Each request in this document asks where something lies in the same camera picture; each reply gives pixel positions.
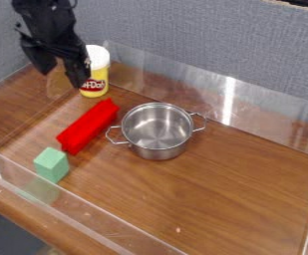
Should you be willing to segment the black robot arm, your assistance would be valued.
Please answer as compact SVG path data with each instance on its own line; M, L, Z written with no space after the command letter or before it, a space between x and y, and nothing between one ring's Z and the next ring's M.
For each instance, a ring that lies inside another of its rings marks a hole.
M20 47L33 67L47 75L60 59L69 83L79 89L91 76L91 63L73 30L77 0L10 0L10 5L28 29L24 33L21 24L14 24Z

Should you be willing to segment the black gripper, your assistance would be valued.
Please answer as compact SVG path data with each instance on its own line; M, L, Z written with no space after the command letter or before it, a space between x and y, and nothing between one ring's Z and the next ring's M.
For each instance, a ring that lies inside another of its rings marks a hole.
M20 34L20 47L41 75L47 75L56 66L56 59L64 63L65 76L75 89L79 89L91 76L89 59L85 46L77 37L76 23L71 9L17 9L29 33Z

